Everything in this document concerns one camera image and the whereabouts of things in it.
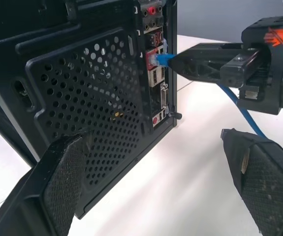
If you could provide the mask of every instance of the gray wall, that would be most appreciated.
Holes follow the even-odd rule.
[[[249,25],[282,15],[282,0],[178,0],[178,34],[240,42]]]

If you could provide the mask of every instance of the white surface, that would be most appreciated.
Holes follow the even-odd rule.
[[[197,42],[178,40],[182,47]],[[211,84],[194,82],[179,91],[178,110],[183,113],[178,127],[81,221],[74,218],[70,236],[260,235],[233,185],[220,139],[223,128],[251,128]],[[252,115],[283,146],[283,110],[279,116]],[[5,141],[0,143],[0,201],[28,169]]]

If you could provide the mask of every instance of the usb port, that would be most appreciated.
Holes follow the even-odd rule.
[[[157,70],[154,70],[153,72],[153,81],[155,84],[157,84]]]

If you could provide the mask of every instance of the orange logo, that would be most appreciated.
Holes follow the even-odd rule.
[[[272,43],[273,47],[276,47],[279,44],[283,45],[283,29],[272,29],[269,27],[264,40],[265,43]]]

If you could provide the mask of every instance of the computer tower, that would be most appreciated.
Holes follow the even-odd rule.
[[[176,0],[0,0],[0,133],[34,167],[86,130],[83,217],[173,127]]]

